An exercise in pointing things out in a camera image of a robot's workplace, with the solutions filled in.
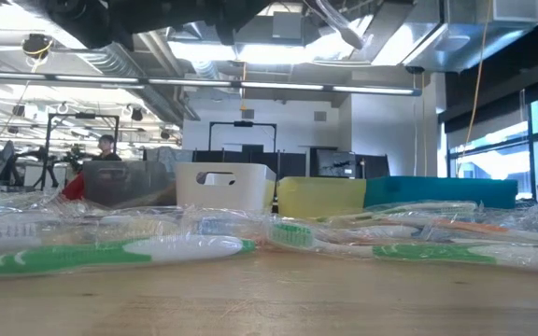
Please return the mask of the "long ceiling light strip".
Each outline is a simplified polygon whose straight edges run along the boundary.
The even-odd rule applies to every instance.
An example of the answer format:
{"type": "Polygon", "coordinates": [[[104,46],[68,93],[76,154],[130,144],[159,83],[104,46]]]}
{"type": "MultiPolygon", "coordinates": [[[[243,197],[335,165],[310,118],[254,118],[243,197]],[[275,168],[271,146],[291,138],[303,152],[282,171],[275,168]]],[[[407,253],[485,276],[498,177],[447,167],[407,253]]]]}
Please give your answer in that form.
{"type": "Polygon", "coordinates": [[[186,79],[173,77],[104,77],[19,72],[0,72],[0,80],[97,84],[109,87],[119,87],[121,89],[143,89],[145,86],[158,85],[215,89],[325,91],[338,93],[378,94],[394,96],[420,96],[420,94],[422,93],[421,89],[416,88],[394,88],[379,86],[297,84],[246,80],[186,79]]]}

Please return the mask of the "silver rectangular air duct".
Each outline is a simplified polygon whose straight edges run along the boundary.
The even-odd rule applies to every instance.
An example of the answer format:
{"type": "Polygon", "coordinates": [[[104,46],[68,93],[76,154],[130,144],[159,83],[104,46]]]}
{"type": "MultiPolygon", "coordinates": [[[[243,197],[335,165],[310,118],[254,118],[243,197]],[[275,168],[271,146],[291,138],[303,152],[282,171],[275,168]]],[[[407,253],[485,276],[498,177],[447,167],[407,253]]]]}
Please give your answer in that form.
{"type": "Polygon", "coordinates": [[[538,0],[384,0],[366,60],[461,72],[538,25],[538,0]]]}

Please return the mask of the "grey ceiling box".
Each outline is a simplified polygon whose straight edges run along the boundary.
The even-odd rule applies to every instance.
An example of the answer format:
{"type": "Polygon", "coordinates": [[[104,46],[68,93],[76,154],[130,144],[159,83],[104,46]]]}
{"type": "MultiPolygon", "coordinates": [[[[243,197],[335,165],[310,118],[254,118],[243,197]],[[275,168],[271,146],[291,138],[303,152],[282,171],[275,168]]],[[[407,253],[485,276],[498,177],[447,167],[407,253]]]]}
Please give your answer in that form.
{"type": "Polygon", "coordinates": [[[300,13],[274,13],[272,38],[299,40],[302,35],[303,18],[300,13]]]}

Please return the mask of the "black ceiling fixture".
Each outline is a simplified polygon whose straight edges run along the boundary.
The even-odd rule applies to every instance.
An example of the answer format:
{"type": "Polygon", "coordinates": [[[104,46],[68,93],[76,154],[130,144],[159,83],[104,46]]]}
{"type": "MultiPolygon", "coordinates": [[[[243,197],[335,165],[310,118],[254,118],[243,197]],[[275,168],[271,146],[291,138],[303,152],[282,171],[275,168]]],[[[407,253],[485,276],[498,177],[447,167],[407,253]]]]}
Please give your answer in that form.
{"type": "Polygon", "coordinates": [[[48,35],[29,34],[21,42],[21,49],[25,56],[34,60],[45,60],[50,54],[54,39],[48,35]]]}

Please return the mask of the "blue toothbrush in clear wrapper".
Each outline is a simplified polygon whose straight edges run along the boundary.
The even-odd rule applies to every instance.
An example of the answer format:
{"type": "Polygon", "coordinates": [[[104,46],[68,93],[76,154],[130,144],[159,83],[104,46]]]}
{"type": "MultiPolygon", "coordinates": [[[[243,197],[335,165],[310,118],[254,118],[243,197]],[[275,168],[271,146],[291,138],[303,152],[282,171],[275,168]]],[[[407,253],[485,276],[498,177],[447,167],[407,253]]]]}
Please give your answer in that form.
{"type": "Polygon", "coordinates": [[[204,217],[198,222],[198,232],[251,239],[264,233],[265,224],[261,218],[204,217]]]}

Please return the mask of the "yellow plastic bin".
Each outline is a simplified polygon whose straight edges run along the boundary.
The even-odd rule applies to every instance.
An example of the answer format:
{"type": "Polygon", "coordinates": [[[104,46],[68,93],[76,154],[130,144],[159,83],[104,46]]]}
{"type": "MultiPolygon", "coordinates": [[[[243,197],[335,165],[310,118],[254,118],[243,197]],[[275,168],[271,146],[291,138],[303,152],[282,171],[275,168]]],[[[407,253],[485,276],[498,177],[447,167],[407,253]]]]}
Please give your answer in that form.
{"type": "Polygon", "coordinates": [[[359,213],[366,182],[335,177],[284,177],[276,188],[283,217],[314,218],[359,213]]]}

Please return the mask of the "grey translucent bin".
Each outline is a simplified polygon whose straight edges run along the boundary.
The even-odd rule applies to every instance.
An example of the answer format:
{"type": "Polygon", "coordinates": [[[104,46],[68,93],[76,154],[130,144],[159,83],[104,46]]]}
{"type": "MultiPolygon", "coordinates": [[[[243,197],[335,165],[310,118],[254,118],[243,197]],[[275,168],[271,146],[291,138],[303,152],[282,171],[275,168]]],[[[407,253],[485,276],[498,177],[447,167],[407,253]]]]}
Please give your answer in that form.
{"type": "Polygon", "coordinates": [[[88,161],[82,171],[86,200],[107,208],[177,204],[176,178],[156,161],[88,161]]]}

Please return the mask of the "black framed window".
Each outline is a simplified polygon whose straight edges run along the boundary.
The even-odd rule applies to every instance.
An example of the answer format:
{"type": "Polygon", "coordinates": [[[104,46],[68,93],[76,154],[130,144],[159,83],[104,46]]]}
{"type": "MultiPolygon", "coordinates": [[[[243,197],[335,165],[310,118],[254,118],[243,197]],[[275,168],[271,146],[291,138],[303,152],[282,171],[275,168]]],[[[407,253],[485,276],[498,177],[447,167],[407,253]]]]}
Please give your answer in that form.
{"type": "Polygon", "coordinates": [[[538,100],[523,91],[508,113],[446,133],[451,177],[515,180],[517,197],[538,196],[538,100]]]}

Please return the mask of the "teal plastic bin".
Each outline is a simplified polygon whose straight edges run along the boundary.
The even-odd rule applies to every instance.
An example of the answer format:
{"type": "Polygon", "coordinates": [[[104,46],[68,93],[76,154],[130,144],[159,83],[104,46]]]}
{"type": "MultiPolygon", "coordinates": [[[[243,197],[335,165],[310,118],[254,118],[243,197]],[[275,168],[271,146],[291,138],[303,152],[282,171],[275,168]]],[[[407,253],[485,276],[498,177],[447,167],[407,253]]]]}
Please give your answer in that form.
{"type": "Polygon", "coordinates": [[[467,201],[511,209],[518,194],[515,180],[386,176],[366,180],[365,207],[419,201],[467,201]]]}

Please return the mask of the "white plastic bin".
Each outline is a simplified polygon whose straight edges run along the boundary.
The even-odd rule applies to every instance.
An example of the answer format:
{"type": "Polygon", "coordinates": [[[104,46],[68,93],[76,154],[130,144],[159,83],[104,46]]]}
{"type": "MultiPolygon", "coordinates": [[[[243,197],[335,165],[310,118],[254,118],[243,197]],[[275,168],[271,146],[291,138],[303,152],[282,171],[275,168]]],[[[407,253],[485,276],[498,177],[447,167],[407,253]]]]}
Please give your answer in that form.
{"type": "Polygon", "coordinates": [[[270,212],[276,173],[257,163],[184,162],[175,165],[177,204],[270,212]]]}

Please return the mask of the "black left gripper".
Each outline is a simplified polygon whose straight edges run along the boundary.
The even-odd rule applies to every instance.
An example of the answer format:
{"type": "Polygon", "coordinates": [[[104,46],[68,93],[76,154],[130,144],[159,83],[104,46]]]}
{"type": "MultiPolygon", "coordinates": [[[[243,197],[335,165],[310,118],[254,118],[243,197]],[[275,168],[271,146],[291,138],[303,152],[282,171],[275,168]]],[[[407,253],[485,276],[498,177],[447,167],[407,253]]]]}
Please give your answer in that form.
{"type": "Polygon", "coordinates": [[[222,45],[232,46],[234,35],[273,0],[191,0],[199,21],[214,26],[222,45]]]}

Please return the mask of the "small red bin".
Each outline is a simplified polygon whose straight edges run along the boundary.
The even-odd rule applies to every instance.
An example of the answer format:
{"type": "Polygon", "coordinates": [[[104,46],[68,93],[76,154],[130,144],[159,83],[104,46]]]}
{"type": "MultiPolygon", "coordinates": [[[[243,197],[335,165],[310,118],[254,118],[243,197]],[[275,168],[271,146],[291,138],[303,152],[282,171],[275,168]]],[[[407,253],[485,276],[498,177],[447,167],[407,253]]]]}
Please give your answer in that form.
{"type": "Polygon", "coordinates": [[[81,200],[84,197],[84,190],[84,175],[79,173],[64,187],[62,195],[69,201],[81,200]]]}

